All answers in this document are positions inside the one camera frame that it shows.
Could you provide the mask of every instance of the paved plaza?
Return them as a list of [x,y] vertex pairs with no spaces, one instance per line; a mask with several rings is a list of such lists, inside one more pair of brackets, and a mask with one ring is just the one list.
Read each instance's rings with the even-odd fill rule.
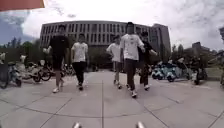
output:
[[[223,128],[224,91],[218,82],[193,87],[190,82],[151,80],[146,92],[139,86],[138,99],[126,87],[113,85],[112,72],[86,74],[84,91],[76,79],[66,77],[63,92],[52,94],[55,80],[22,88],[0,90],[0,122],[3,128],[135,128],[142,121],[147,128]],[[126,83],[121,75],[121,83]]]

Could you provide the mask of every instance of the building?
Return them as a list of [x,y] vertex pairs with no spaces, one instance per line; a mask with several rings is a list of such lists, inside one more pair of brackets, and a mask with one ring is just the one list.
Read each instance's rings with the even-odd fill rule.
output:
[[[124,35],[126,23],[113,21],[69,21],[43,24],[40,34],[41,47],[46,47],[50,39],[57,33],[59,25],[66,26],[66,36],[72,42],[78,40],[78,35],[84,33],[89,46],[108,46],[111,43],[111,35]],[[149,33],[149,41],[152,47],[160,54],[162,60],[168,60],[171,54],[168,27],[155,24],[145,26],[136,24],[135,31],[140,34],[143,31]]]

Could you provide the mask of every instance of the walking man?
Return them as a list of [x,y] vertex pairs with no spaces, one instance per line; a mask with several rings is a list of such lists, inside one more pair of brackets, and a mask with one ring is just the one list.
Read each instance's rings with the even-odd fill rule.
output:
[[112,40],[113,43],[107,48],[107,52],[112,56],[113,70],[115,71],[114,84],[117,85],[118,89],[121,89],[122,86],[119,82],[119,72],[121,68],[120,36],[114,36]]
[[65,59],[65,56],[68,57],[67,54],[69,53],[68,38],[64,36],[65,30],[66,27],[64,25],[59,25],[58,35],[51,38],[48,49],[44,49],[44,52],[47,53],[49,53],[52,49],[53,69],[56,75],[56,88],[53,90],[53,93],[59,92],[64,82],[61,76],[61,70],[63,65],[62,63]]
[[128,22],[126,25],[127,34],[121,38],[121,58],[124,58],[125,70],[127,73],[127,87],[131,90],[133,98],[137,97],[135,91],[134,76],[136,72],[136,65],[139,60],[138,47],[144,52],[144,44],[138,35],[135,34],[135,25]]
[[71,50],[72,66],[76,72],[79,90],[83,90],[84,70],[88,62],[88,45],[85,43],[85,35],[79,34],[78,42],[74,43]]
[[140,63],[140,85],[144,86],[144,89],[148,91],[150,86],[148,85],[148,75],[149,75],[149,64],[150,64],[150,54],[157,55],[157,53],[152,49],[148,41],[148,32],[141,33],[142,42],[144,43],[145,52],[139,49],[139,63]]

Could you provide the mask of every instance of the red umbrella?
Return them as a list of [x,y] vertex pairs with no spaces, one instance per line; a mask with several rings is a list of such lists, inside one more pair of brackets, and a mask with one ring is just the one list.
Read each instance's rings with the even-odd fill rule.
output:
[[0,11],[44,8],[43,0],[0,0]]

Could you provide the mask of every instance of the white sky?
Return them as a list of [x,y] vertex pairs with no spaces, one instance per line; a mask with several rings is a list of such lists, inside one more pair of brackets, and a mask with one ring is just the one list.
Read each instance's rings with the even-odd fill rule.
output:
[[132,21],[144,25],[167,25],[172,44],[189,47],[201,41],[202,45],[212,49],[224,47],[218,31],[224,25],[224,0],[45,0],[45,6],[29,12],[6,12],[0,17],[4,16],[11,24],[20,19],[23,33],[36,38],[43,23]]

